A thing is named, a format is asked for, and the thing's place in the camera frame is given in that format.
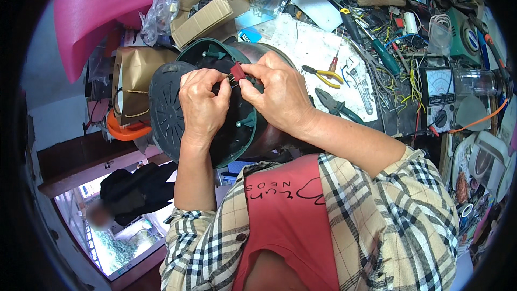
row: orange wire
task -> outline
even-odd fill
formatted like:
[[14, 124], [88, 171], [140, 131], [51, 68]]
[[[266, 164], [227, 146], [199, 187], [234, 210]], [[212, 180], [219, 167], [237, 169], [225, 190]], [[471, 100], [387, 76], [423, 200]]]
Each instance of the orange wire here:
[[487, 120], [487, 119], [490, 119], [490, 118], [494, 117], [495, 115], [497, 115], [497, 114], [502, 110], [502, 108], [503, 108], [504, 106], [506, 106], [506, 103], [507, 103], [507, 102], [508, 102], [508, 98], [506, 98], [505, 102], [503, 102], [503, 103], [502, 103], [501, 107], [499, 107], [496, 111], [494, 111], [494, 112], [493, 112], [493, 113], [491, 113], [490, 115], [488, 115], [488, 116], [486, 116], [486, 117], [484, 117], [484, 118], [482, 118], [482, 119], [480, 119], [480, 120], [478, 120], [478, 121], [475, 121], [475, 122], [473, 122], [472, 124], [469, 124], [469, 125], [467, 125], [467, 126], [465, 126], [465, 127], [463, 127], [463, 128], [460, 128], [460, 129], [458, 129], [458, 130], [452, 130], [452, 131], [449, 131], [449, 133], [457, 133], [457, 132], [461, 132], [462, 130], [464, 130], [464, 129], [465, 129], [465, 128], [467, 128], [467, 127], [473, 126], [473, 125], [475, 125], [475, 124], [479, 124], [479, 123], [481, 123], [482, 121], [485, 121], [485, 120]]

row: workbench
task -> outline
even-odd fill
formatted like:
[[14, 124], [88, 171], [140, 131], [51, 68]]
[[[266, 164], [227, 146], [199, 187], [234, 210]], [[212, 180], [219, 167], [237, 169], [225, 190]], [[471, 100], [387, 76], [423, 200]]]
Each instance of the workbench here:
[[[320, 88], [328, 92], [334, 99], [340, 102], [345, 102], [348, 109], [356, 113], [367, 126], [383, 132], [383, 124], [380, 118], [380, 110], [384, 110], [384, 125], [386, 134], [393, 137], [402, 137], [411, 135], [415, 132], [415, 125], [417, 121], [417, 103], [410, 102], [399, 114], [394, 110], [389, 112], [387, 108], [378, 106], [376, 99], [372, 95], [372, 82], [365, 66], [365, 62], [361, 59], [359, 54], [354, 50], [352, 45], [346, 39], [342, 40], [342, 46], [338, 54], [338, 64], [336, 73], [341, 75], [341, 68], [346, 67], [351, 63], [350, 57], [359, 61], [356, 68], [359, 78], [364, 80], [366, 88], [370, 94], [370, 102], [373, 107], [371, 115], [366, 113], [365, 105], [361, 99], [358, 89], [354, 88], [354, 81], [346, 73], [345, 79], [348, 80], [350, 87], [346, 83], [340, 84], [339, 89], [334, 89], [324, 84], [315, 75], [308, 74], [301, 69], [302, 65], [308, 65], [316, 70], [327, 70], [336, 51], [338, 50], [341, 37], [335, 33], [326, 32], [318, 27], [308, 23], [300, 22], [294, 19], [289, 14], [282, 14], [277, 19], [255, 26], [260, 31], [265, 33], [273, 33], [274, 35], [269, 39], [262, 37], [259, 43], [265, 43], [284, 52], [293, 62], [298, 71], [305, 77], [309, 95], [314, 98], [315, 107], [324, 112], [328, 109], [324, 107], [314, 92], [315, 88]], [[404, 96], [410, 95], [410, 86], [399, 86], [400, 94]]]

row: pink fabric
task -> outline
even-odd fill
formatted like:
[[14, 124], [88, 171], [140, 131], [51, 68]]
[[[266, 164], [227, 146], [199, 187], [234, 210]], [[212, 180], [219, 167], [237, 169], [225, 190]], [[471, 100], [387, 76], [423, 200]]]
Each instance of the pink fabric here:
[[146, 13], [151, 4], [152, 0], [54, 0], [57, 46], [68, 80], [77, 81], [88, 57], [117, 20], [139, 28], [138, 10]]
[[282, 256], [309, 290], [339, 289], [317, 157], [246, 178], [250, 235], [233, 290], [243, 289], [260, 250]]

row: pliers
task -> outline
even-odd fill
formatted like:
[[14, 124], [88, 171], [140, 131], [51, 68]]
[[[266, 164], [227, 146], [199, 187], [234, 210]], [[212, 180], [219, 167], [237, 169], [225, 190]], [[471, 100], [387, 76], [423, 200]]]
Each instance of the pliers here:
[[316, 96], [320, 99], [322, 104], [328, 108], [328, 111], [331, 115], [341, 117], [339, 113], [342, 113], [360, 125], [365, 124], [365, 122], [356, 113], [345, 107], [344, 102], [336, 101], [328, 92], [320, 88], [316, 88], [314, 91], [316, 92]]
[[339, 82], [339, 83], [343, 83], [343, 79], [341, 79], [341, 77], [339, 75], [337, 75], [335, 72], [332, 72], [332, 71], [323, 71], [323, 70], [316, 70], [314, 68], [311, 68], [311, 67], [308, 67], [307, 65], [302, 65], [301, 66], [302, 70], [304, 70], [305, 72], [307, 73], [310, 73], [310, 74], [315, 74], [321, 81], [323, 81], [324, 84], [326, 84], [327, 86], [331, 87], [331, 88], [334, 88], [334, 89], [339, 89], [341, 88], [340, 85], [336, 85], [336, 84], [333, 84], [332, 82], [330, 82], [329, 80], [325, 79], [323, 75], [325, 75], [327, 78], [329, 79], [332, 79], [333, 77], [336, 78], [336, 80]]

